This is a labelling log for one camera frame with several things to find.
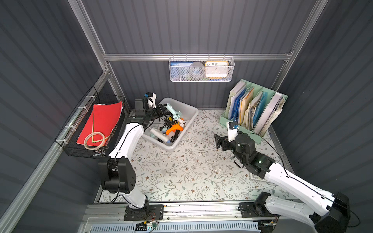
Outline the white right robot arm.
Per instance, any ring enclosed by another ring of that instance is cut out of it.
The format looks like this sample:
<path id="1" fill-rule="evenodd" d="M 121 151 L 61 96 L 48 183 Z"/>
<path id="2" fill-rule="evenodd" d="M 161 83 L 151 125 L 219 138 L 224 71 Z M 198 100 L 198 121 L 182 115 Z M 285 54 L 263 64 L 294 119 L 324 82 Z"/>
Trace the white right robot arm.
<path id="1" fill-rule="evenodd" d="M 296 203 L 261 192 L 252 208 L 243 207 L 243 211 L 257 216 L 286 216 L 313 227 L 318 233 L 346 232 L 351 219 L 346 195 L 320 189 L 287 171 L 271 157 L 256 151 L 255 141 L 247 134 L 238 134 L 234 140 L 217 134 L 214 138 L 216 148 L 233 153 L 239 168 L 282 187 L 301 201 Z"/>

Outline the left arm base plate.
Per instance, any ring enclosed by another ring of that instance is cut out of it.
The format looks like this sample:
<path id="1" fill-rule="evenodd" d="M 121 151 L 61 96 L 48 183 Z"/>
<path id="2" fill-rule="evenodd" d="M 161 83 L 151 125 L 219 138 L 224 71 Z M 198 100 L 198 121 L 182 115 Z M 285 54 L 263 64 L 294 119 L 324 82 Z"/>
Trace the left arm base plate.
<path id="1" fill-rule="evenodd" d="M 133 209 L 126 207 L 123 217 L 124 221 L 158 221 L 162 220 L 164 215 L 164 205 L 152 204 L 142 209 Z"/>

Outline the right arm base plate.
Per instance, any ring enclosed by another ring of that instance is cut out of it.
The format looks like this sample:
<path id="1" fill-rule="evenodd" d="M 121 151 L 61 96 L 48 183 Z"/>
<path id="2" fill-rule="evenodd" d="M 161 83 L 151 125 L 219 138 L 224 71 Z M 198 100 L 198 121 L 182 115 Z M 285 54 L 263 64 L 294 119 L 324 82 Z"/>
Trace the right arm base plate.
<path id="1" fill-rule="evenodd" d="M 238 211 L 241 213 L 242 218 L 280 217 L 280 215 L 271 214 L 265 207 L 258 209 L 254 202 L 239 203 Z"/>

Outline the translucent white storage box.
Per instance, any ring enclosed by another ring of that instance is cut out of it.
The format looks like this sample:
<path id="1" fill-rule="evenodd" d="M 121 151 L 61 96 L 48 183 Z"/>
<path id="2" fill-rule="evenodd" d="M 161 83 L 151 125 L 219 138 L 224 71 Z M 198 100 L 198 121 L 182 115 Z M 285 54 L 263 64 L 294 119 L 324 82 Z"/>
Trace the translucent white storage box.
<path id="1" fill-rule="evenodd" d="M 167 103 L 169 103 L 173 107 L 174 110 L 181 112 L 184 121 L 186 121 L 186 126 L 184 130 L 178 135 L 178 138 L 173 143 L 171 142 L 161 143 L 160 141 L 158 141 L 157 137 L 155 138 L 151 137 L 151 132 L 150 132 L 151 129 L 147 129 L 142 135 L 142 138 L 168 152 L 174 152 L 177 146 L 180 144 L 183 137 L 191 129 L 191 126 L 193 125 L 193 121 L 197 117 L 199 111 L 196 107 L 190 106 L 188 104 L 182 103 L 172 98 L 164 98 L 160 102 L 160 104 L 167 104 Z"/>

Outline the mint glue gun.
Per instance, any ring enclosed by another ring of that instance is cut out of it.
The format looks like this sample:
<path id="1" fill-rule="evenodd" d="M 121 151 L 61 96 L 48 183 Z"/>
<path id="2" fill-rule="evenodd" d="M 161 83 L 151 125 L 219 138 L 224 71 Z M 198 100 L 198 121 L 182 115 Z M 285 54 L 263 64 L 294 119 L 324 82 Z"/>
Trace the mint glue gun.
<path id="1" fill-rule="evenodd" d="M 173 116 L 173 120 L 177 121 L 178 118 L 183 118 L 183 115 L 181 114 L 181 112 L 179 111 L 176 111 L 169 103 L 167 104 L 164 104 L 166 106 L 166 108 L 168 109 L 168 111 L 172 114 Z M 185 123 L 183 124 L 180 124 L 180 126 L 182 128 L 185 127 Z"/>

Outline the small white orange-tip glue gun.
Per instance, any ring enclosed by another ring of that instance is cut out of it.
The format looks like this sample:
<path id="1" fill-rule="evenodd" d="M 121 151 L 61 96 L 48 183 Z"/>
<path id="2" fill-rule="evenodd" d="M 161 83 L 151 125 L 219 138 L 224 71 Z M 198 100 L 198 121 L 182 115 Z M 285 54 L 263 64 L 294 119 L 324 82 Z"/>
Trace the small white orange-tip glue gun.
<path id="1" fill-rule="evenodd" d="M 178 118 L 177 121 L 178 121 L 180 124 L 185 123 L 185 121 L 183 120 L 183 118 Z"/>

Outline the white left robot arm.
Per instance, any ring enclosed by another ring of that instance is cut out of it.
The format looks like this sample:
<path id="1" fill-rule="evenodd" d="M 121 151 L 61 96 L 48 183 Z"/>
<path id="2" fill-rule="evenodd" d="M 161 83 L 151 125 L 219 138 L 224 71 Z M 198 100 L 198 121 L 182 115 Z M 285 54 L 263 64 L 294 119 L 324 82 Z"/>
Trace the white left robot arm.
<path id="1" fill-rule="evenodd" d="M 112 152 L 99 162 L 101 187 L 112 194 L 122 195 L 132 209 L 147 209 L 149 201 L 137 187 L 137 175 L 131 157 L 139 139 L 156 119 L 164 116 L 166 108 L 155 103 L 147 93 L 135 100 L 135 110 L 124 120 L 121 138 Z"/>

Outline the orange glue gun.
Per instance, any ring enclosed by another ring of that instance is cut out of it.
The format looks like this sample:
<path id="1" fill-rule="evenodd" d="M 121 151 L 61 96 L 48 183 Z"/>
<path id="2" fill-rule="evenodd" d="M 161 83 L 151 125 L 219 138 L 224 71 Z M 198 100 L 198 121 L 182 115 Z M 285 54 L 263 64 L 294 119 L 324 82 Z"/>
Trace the orange glue gun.
<path id="1" fill-rule="evenodd" d="M 166 131 L 166 135 L 169 136 L 170 142 L 173 143 L 179 137 L 183 130 L 183 127 L 181 127 L 178 124 L 175 124 Z"/>

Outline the white blue-tip glue gun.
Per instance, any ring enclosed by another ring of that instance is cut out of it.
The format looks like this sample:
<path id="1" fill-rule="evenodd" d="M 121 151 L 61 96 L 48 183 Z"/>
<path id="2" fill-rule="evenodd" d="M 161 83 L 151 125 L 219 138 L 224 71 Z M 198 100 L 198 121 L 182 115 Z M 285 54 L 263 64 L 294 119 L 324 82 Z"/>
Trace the white blue-tip glue gun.
<path id="1" fill-rule="evenodd" d="M 166 134 L 162 133 L 160 130 L 158 130 L 155 127 L 151 128 L 150 132 L 151 134 L 155 135 L 158 139 L 162 140 L 165 143 L 168 143 L 170 140 Z"/>

